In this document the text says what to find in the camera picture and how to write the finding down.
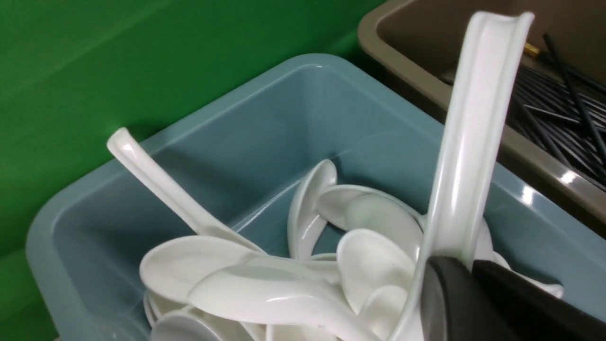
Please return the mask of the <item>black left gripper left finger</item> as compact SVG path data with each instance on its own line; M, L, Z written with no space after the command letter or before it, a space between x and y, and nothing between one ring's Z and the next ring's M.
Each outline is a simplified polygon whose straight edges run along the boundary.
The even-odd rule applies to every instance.
M426 341L515 341L471 272L452 257L426 262L420 319Z

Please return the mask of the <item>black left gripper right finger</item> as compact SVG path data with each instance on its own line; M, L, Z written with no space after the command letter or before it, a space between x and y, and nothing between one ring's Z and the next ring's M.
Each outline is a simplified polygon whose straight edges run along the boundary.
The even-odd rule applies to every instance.
M472 276L522 341L604 341L605 322L546 293L514 272L476 260Z

